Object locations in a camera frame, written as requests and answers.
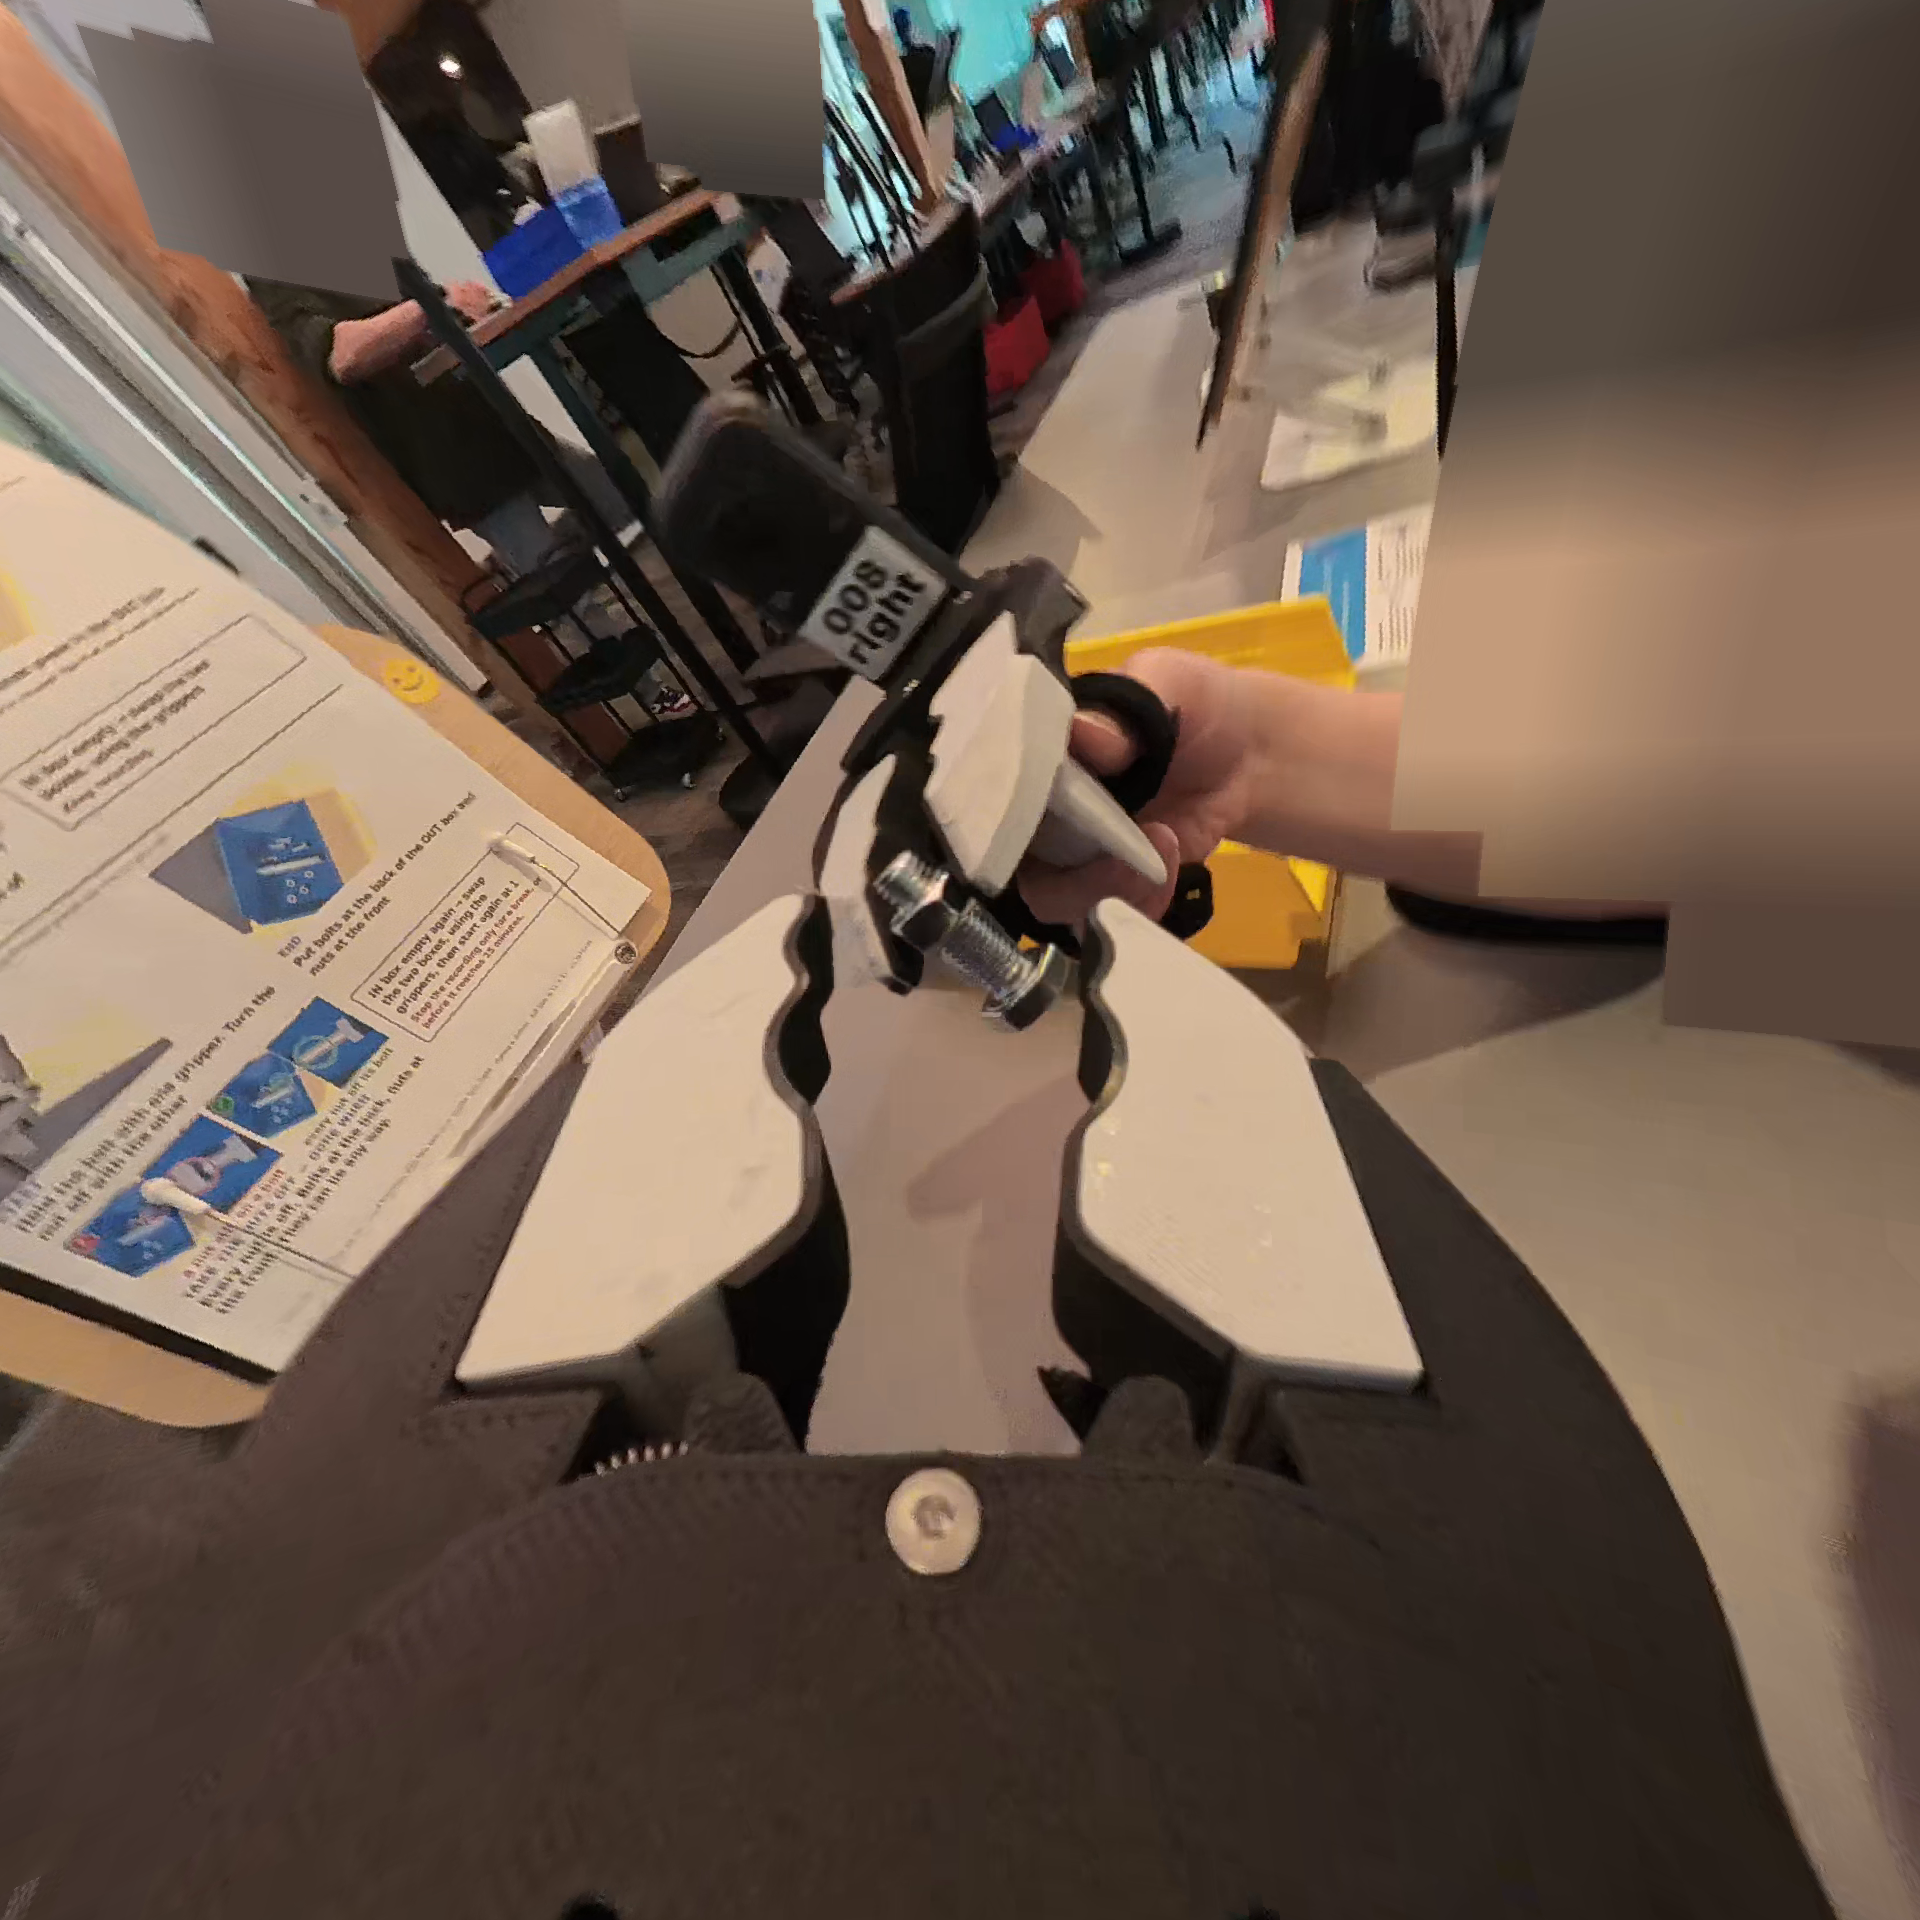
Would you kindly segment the blue and white printed sheet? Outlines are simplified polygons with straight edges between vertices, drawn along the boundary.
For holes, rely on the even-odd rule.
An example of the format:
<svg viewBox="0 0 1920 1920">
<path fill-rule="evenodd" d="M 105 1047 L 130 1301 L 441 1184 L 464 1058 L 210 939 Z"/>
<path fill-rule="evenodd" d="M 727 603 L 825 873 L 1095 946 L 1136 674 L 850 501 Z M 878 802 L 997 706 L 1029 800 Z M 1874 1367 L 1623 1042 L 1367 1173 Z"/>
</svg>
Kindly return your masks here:
<svg viewBox="0 0 1920 1920">
<path fill-rule="evenodd" d="M 1433 505 L 1287 546 L 1282 594 L 1319 597 L 1365 679 L 1401 674 L 1417 622 Z"/>
</svg>

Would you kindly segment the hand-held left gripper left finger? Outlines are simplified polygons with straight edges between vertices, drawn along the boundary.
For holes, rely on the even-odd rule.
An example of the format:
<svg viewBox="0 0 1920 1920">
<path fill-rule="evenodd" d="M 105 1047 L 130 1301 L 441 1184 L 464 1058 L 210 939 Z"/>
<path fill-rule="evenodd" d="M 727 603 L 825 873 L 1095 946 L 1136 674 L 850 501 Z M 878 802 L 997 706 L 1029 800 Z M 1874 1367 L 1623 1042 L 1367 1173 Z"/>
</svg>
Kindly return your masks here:
<svg viewBox="0 0 1920 1920">
<path fill-rule="evenodd" d="M 823 1145 L 777 1042 L 816 896 L 789 894 L 654 987 L 594 1051 L 453 1369 L 473 1394 L 672 1394 L 729 1360 L 720 1289 L 816 1216 Z"/>
</svg>

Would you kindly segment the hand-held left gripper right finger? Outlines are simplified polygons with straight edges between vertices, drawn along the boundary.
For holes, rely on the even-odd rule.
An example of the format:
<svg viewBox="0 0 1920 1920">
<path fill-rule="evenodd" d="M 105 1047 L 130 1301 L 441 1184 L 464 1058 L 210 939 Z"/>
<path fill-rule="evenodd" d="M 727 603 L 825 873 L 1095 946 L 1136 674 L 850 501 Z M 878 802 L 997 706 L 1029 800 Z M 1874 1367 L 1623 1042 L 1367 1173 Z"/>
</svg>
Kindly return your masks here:
<svg viewBox="0 0 1920 1920">
<path fill-rule="evenodd" d="M 1088 919 L 1083 1003 L 1113 1061 L 1063 1223 L 1093 1262 L 1234 1385 L 1410 1392 L 1422 1355 L 1296 1033 L 1122 901 Z"/>
</svg>

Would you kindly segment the tall black bin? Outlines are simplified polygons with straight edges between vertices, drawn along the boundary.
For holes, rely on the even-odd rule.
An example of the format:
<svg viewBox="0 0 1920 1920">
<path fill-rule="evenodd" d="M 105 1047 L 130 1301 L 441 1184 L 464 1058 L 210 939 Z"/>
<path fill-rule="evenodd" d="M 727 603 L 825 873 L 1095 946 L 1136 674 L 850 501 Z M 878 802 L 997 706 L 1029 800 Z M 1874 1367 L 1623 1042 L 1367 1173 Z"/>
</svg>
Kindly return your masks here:
<svg viewBox="0 0 1920 1920">
<path fill-rule="evenodd" d="M 992 281 L 978 251 L 946 263 L 921 254 L 894 295 L 887 430 L 896 505 L 949 555 L 969 544 L 1001 485 L 987 395 L 990 315 Z"/>
</svg>

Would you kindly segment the row of background tables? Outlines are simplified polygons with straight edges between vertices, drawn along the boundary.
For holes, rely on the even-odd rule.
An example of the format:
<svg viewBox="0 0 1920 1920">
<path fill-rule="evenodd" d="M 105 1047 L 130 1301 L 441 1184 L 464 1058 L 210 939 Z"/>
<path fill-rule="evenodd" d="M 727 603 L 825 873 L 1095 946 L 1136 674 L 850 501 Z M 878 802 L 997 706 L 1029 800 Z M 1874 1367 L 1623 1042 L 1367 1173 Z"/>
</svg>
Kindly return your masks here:
<svg viewBox="0 0 1920 1920">
<path fill-rule="evenodd" d="M 1134 245 L 1122 242 L 1118 217 L 1113 215 L 1106 176 L 1097 160 L 1097 137 L 1102 135 L 1118 137 L 1125 171 L 1131 183 L 1138 226 L 1138 240 Z M 830 309 L 850 311 L 878 293 L 882 283 L 898 279 L 910 261 L 919 258 L 967 213 L 976 215 L 978 238 L 985 242 L 1015 217 L 1017 206 L 1035 201 L 1040 203 L 1047 231 L 1056 233 L 1065 224 L 1063 192 L 1070 176 L 1086 181 L 1099 245 L 1118 267 L 1143 267 L 1147 261 L 1179 245 L 1184 235 L 1182 224 L 1177 219 L 1159 222 L 1150 206 L 1145 153 L 1129 94 L 1122 87 L 1102 87 L 1072 112 L 1047 121 L 1038 144 L 1024 151 L 1013 167 L 992 174 L 983 185 L 969 183 L 933 213 L 912 217 L 903 229 L 903 242 L 898 247 L 885 254 L 880 263 L 857 272 L 832 290 Z"/>
</svg>

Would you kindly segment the black rolling cart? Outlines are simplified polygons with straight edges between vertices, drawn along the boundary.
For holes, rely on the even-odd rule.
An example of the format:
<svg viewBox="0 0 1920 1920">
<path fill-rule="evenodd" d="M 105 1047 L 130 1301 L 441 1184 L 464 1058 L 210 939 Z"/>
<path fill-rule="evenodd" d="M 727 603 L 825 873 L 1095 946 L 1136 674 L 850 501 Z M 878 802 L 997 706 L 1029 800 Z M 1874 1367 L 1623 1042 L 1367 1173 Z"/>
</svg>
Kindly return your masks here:
<svg viewBox="0 0 1920 1920">
<path fill-rule="evenodd" d="M 562 544 L 526 571 L 489 562 L 462 610 L 613 800 L 693 789 L 725 750 L 722 725 L 672 674 L 656 626 L 592 544 Z"/>
</svg>

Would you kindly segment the silver hex nut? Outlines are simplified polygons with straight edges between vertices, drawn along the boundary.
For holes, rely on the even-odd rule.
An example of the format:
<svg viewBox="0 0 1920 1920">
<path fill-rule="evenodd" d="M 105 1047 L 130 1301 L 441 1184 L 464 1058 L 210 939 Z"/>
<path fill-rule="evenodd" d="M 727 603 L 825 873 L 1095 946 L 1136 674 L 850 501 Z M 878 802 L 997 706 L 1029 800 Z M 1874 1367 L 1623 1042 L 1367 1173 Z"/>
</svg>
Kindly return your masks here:
<svg viewBox="0 0 1920 1920">
<path fill-rule="evenodd" d="M 875 889 L 891 910 L 891 933 L 901 944 L 976 983 L 976 935 L 985 921 L 976 901 L 953 891 L 944 869 L 901 855 Z"/>
</svg>

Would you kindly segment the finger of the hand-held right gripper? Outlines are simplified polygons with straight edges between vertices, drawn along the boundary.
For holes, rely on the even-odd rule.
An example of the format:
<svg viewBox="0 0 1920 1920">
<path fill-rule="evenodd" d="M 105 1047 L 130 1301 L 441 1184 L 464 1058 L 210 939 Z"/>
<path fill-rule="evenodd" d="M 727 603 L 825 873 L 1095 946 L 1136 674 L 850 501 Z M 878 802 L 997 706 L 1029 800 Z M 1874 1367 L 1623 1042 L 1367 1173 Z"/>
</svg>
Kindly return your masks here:
<svg viewBox="0 0 1920 1920">
<path fill-rule="evenodd" d="M 814 891 L 827 901 L 832 976 L 841 990 L 875 985 L 910 994 L 923 981 L 928 951 L 896 937 L 896 903 L 873 891 L 873 880 L 901 855 L 944 882 L 951 912 L 962 903 L 962 885 L 926 809 L 926 779 L 923 752 L 889 752 L 864 773 L 848 773 L 823 821 Z"/>
<path fill-rule="evenodd" d="M 1070 683 L 997 615 L 933 693 L 926 807 L 974 889 L 1017 875 L 1049 811 L 1074 718 Z"/>
</svg>

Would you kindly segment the wooden desk with dark frame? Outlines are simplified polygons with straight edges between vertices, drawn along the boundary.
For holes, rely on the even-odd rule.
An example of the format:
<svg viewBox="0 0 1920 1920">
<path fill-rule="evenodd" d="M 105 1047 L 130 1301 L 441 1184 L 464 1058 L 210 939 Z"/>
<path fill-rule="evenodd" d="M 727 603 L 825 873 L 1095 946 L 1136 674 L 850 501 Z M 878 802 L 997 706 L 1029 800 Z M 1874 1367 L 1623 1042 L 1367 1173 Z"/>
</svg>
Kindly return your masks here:
<svg viewBox="0 0 1920 1920">
<path fill-rule="evenodd" d="M 770 206 L 763 199 L 736 201 L 729 194 L 690 190 L 590 247 L 528 295 L 466 327 L 453 318 L 439 288 L 409 256 L 393 263 L 402 293 L 421 304 L 430 325 L 432 345 L 411 366 L 416 384 L 427 389 L 446 377 L 462 377 L 487 398 L 517 443 L 542 462 L 544 443 L 535 423 L 503 384 L 507 368 L 535 368 L 578 427 L 597 469 L 640 521 L 699 629 L 718 642 L 741 681 L 754 667 L 759 649 L 734 619 L 731 603 L 709 571 L 683 562 L 667 535 L 658 533 L 651 487 L 663 459 L 651 457 L 647 469 L 629 459 L 622 437 L 638 437 L 640 430 L 631 414 L 617 409 L 617 395 L 578 368 L 569 338 L 713 272 L 752 347 L 745 384 L 752 393 L 775 400 L 805 434 L 830 446 L 827 414 L 752 277 L 750 251 L 766 235 L 763 215 Z"/>
</svg>

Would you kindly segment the person's right hand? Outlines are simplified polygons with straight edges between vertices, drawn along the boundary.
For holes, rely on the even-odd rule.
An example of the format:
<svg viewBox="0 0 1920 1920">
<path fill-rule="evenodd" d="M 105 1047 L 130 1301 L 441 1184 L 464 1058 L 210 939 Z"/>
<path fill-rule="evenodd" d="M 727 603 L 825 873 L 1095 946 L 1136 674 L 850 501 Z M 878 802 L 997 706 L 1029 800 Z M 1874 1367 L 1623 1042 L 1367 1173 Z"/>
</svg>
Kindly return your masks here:
<svg viewBox="0 0 1920 1920">
<path fill-rule="evenodd" d="M 1047 926 L 1077 928 L 1104 898 L 1125 901 L 1150 921 L 1163 919 L 1182 869 L 1257 823 L 1298 693 L 1280 677 L 1168 647 L 1131 654 L 1120 672 L 1150 690 L 1177 725 L 1159 793 L 1136 814 L 1163 878 L 1150 880 L 1109 855 L 1072 871 L 1029 857 L 1017 891 Z"/>
</svg>

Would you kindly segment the silver hex bolt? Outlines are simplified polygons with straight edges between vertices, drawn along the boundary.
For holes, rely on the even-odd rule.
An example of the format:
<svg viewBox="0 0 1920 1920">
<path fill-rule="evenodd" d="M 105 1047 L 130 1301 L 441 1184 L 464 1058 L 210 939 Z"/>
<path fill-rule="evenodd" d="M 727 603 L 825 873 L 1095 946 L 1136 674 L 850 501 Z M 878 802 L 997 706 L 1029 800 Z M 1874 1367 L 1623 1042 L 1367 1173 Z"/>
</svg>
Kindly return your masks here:
<svg viewBox="0 0 1920 1920">
<path fill-rule="evenodd" d="M 882 907 L 882 917 L 887 919 L 889 933 L 891 910 L 889 903 L 878 894 L 875 880 L 903 855 L 935 866 L 933 862 L 910 850 L 903 850 L 871 880 L 871 891 Z M 953 875 L 951 880 L 955 894 L 967 894 L 971 901 L 976 901 L 962 882 L 958 882 Z M 1072 962 L 1056 944 L 1019 944 L 1019 939 L 1008 928 L 997 923 L 994 914 L 981 901 L 976 901 L 976 912 L 983 919 L 983 928 L 976 935 L 978 974 L 976 983 L 967 983 L 965 978 L 960 981 L 965 981 L 981 994 L 983 1017 L 1006 1029 L 1008 1033 L 1024 1033 L 1026 1029 L 1035 1026 L 1067 994 L 1067 987 L 1072 985 Z"/>
</svg>

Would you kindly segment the red bag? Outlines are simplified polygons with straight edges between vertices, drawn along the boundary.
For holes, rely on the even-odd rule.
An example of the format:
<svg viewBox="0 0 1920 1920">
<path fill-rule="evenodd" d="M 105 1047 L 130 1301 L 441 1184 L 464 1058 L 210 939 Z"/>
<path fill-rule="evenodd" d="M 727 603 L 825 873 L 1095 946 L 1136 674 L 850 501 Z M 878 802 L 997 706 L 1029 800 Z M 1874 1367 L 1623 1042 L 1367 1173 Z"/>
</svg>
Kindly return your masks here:
<svg viewBox="0 0 1920 1920">
<path fill-rule="evenodd" d="M 1006 261 L 983 334 L 990 407 L 1008 402 L 1033 382 L 1049 359 L 1051 341 L 1086 306 L 1088 270 L 1072 238 Z"/>
</svg>

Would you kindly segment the yellow plastic bin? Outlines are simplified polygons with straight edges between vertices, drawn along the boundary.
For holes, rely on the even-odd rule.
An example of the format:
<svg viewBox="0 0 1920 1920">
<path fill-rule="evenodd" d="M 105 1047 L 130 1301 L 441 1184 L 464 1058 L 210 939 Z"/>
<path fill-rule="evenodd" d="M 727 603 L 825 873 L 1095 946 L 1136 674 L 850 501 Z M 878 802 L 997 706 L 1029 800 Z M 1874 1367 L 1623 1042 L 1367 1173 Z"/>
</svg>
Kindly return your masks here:
<svg viewBox="0 0 1920 1920">
<path fill-rule="evenodd" d="M 1269 677 L 1355 688 L 1358 674 L 1323 597 L 1287 599 L 1102 638 L 1072 638 L 1070 677 L 1118 674 L 1145 649 L 1173 649 Z M 1189 944 L 1232 971 L 1289 971 L 1323 944 L 1337 878 L 1323 862 L 1271 855 L 1225 839 L 1207 859 L 1211 919 Z"/>
</svg>

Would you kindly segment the white floor stand base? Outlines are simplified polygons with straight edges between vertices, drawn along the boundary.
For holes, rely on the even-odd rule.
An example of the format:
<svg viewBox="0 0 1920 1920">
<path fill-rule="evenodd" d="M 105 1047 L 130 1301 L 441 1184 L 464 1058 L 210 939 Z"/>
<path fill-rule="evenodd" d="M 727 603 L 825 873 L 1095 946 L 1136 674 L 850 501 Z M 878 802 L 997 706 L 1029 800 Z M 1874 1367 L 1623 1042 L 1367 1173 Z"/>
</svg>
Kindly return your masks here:
<svg viewBox="0 0 1920 1920">
<path fill-rule="evenodd" d="M 1394 464 L 1438 434 L 1435 361 L 1376 359 L 1278 409 L 1259 489 L 1287 494 L 1346 473 Z"/>
</svg>

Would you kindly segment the person's right forearm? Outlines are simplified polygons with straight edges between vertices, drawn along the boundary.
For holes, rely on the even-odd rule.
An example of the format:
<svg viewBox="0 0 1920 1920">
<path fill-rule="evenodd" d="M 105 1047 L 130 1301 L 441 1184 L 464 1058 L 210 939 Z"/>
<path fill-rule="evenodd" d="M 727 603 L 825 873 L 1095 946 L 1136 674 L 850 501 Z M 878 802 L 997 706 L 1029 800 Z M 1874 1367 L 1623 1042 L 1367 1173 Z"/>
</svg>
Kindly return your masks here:
<svg viewBox="0 0 1920 1920">
<path fill-rule="evenodd" d="M 1369 880 L 1401 878 L 1392 830 L 1403 695 L 1287 688 L 1262 837 L 1269 850 Z"/>
</svg>

